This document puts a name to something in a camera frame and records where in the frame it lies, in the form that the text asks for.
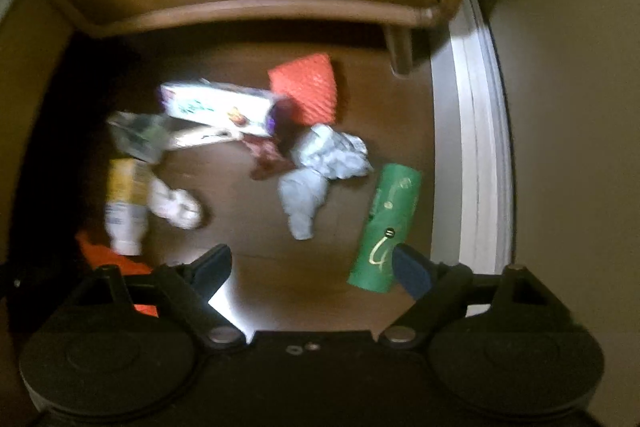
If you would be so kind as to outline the green cardboard tube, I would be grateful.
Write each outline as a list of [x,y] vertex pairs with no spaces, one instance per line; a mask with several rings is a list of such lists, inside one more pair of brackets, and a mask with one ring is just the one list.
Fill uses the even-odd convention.
[[422,174],[416,169],[399,164],[383,167],[347,279],[349,285],[381,294],[392,288],[393,251],[409,235],[421,183]]

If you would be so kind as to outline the knotted white plastic bag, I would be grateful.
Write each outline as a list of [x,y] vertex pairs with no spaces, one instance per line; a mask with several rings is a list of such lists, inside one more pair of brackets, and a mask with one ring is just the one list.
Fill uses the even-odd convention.
[[170,188],[157,176],[151,178],[148,207],[154,216],[181,230],[195,230],[203,222],[200,202],[182,188]]

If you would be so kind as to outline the yellow white bottle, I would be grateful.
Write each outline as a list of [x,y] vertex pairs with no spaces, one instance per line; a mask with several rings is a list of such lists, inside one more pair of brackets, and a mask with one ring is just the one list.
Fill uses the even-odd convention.
[[111,247],[126,257],[141,255],[148,231],[149,165],[136,158],[110,161],[106,184],[104,225]]

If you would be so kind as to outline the clear green plastic bag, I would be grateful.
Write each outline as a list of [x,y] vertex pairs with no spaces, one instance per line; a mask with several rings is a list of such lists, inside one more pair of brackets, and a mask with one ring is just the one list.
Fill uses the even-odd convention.
[[115,112],[106,122],[119,153],[150,165],[162,160],[169,143],[167,115]]

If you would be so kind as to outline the grey paper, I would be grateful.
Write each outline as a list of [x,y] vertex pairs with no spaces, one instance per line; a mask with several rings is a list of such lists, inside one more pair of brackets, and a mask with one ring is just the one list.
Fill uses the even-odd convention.
[[359,136],[315,124],[291,150],[294,169],[279,179],[278,192],[288,229],[296,241],[314,237],[314,216],[335,180],[361,178],[372,171],[366,143]]

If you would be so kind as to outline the white cookie package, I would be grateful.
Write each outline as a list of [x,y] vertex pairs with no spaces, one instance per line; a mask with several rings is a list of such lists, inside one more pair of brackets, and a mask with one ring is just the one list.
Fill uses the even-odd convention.
[[259,136],[273,132],[273,107],[284,100],[268,90],[205,79],[163,83],[160,98],[172,118]]

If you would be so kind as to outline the orange foam fruit net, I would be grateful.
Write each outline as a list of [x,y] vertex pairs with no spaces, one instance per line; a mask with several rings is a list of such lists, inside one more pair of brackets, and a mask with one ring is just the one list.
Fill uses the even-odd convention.
[[296,58],[268,72],[273,93],[290,98],[296,124],[334,124],[337,87],[331,60],[326,53]]

